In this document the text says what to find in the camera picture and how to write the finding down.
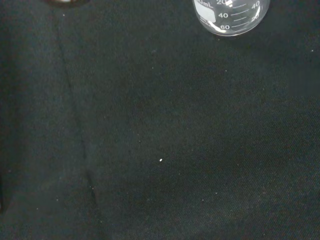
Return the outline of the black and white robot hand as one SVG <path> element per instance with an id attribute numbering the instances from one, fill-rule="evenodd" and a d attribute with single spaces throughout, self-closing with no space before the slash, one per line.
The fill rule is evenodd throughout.
<path id="1" fill-rule="evenodd" d="M 91 0 L 43 0 L 44 3 L 57 8 L 75 8 L 89 3 Z"/>

